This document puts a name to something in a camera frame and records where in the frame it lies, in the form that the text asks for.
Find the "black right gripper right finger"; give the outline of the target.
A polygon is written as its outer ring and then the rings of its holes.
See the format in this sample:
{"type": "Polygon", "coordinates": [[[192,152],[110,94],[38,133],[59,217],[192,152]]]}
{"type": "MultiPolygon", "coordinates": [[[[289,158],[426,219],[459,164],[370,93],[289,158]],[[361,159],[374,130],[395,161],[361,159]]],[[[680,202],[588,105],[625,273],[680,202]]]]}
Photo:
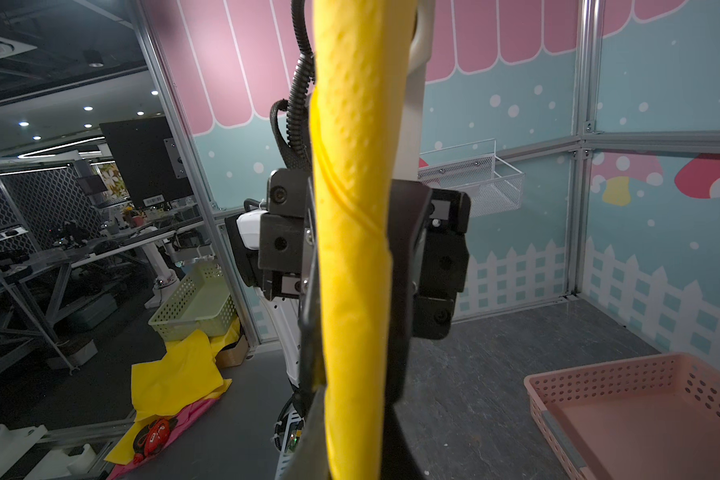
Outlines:
{"type": "Polygon", "coordinates": [[[381,480],[423,480],[424,474],[406,442],[392,405],[384,412],[382,434],[381,480]]]}

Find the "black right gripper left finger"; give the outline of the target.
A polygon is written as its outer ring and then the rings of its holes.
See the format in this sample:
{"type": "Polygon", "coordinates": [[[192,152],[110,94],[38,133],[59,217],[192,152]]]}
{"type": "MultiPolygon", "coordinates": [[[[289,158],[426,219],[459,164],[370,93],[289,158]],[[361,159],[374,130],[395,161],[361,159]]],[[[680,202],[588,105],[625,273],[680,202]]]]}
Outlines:
{"type": "Polygon", "coordinates": [[[320,387],[306,416],[301,439],[281,478],[329,480],[330,467],[325,432],[326,388],[320,387]]]}

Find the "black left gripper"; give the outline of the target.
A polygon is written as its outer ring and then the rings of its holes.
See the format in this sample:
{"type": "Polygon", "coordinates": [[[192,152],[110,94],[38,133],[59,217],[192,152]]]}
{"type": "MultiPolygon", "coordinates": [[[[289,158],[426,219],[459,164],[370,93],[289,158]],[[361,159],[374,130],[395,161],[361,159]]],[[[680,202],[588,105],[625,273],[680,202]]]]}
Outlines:
{"type": "MultiPolygon", "coordinates": [[[[248,199],[226,221],[239,273],[267,300],[300,299],[299,392],[312,402],[326,385],[321,330],[317,220],[311,179],[275,171],[265,202],[248,199]]],[[[394,180],[387,225],[392,287],[385,400],[402,396],[412,337],[442,339],[455,315],[469,263],[471,200],[458,190],[394,180]]]]}

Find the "yellow paper napkin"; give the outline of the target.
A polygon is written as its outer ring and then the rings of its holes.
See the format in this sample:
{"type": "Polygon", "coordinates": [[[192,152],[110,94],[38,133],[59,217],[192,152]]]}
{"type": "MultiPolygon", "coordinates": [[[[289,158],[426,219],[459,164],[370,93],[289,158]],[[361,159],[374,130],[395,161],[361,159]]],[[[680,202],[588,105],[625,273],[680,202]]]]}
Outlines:
{"type": "Polygon", "coordinates": [[[390,324],[390,189],[413,1],[317,1],[310,107],[325,437],[335,479],[381,472],[390,324]]]}

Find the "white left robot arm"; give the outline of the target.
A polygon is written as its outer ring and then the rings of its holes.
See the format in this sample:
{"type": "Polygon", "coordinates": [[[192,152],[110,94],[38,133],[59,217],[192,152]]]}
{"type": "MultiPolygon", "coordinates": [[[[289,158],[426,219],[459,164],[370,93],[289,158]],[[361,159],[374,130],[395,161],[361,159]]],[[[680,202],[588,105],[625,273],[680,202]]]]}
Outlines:
{"type": "MultiPolygon", "coordinates": [[[[411,340],[440,340],[448,335],[469,262],[465,239],[469,196],[413,177],[434,9],[431,1],[417,5],[391,185],[392,298],[380,472],[384,479],[423,475],[405,440],[395,405],[404,389],[411,340]]],[[[303,2],[292,3],[291,17],[300,56],[289,97],[271,108],[272,115],[284,113],[286,119],[270,123],[284,167],[271,173],[265,200],[247,200],[244,212],[228,219],[226,228],[242,280],[262,300],[283,348],[292,388],[283,411],[300,418],[295,426],[280,418],[275,427],[276,446],[294,460],[285,477],[326,479],[330,475],[323,420],[326,380],[313,149],[307,126],[307,89],[316,78],[316,67],[303,2]]]]}

